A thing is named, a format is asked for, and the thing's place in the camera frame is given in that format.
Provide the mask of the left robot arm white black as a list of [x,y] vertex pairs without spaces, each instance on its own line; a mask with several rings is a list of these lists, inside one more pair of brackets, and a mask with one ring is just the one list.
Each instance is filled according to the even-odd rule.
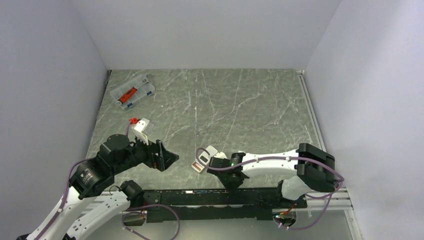
[[180,157],[168,151],[160,140],[130,141],[124,134],[113,134],[99,147],[96,156],[75,163],[57,205],[34,231],[19,240],[72,239],[67,232],[82,211],[115,182],[115,176],[140,164],[160,172]]

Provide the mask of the white remote control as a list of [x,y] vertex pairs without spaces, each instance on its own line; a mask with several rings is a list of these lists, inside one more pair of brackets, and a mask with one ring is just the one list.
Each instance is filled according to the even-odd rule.
[[197,171],[195,171],[194,169],[193,169],[193,170],[194,170],[196,173],[201,174],[201,173],[205,170],[206,166],[209,164],[210,160],[211,160],[211,159],[208,159],[208,158],[206,157],[206,153],[204,153],[204,152],[203,152],[203,153],[201,153],[201,154],[198,156],[198,158],[196,158],[196,159],[194,160],[194,162],[191,164],[191,168],[193,169],[193,167],[192,167],[192,165],[193,165],[193,164],[198,165],[200,168],[202,168],[202,171],[201,171],[201,172],[197,172]]

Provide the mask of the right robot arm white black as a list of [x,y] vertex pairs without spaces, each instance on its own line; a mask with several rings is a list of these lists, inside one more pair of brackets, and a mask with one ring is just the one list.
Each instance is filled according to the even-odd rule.
[[335,157],[309,143],[286,152],[254,154],[244,151],[227,157],[223,152],[211,154],[199,148],[196,155],[210,174],[218,177],[226,190],[235,190],[245,179],[262,175],[278,175],[282,180],[275,194],[276,203],[289,207],[301,196],[315,191],[329,197],[343,184],[344,177],[335,169]]

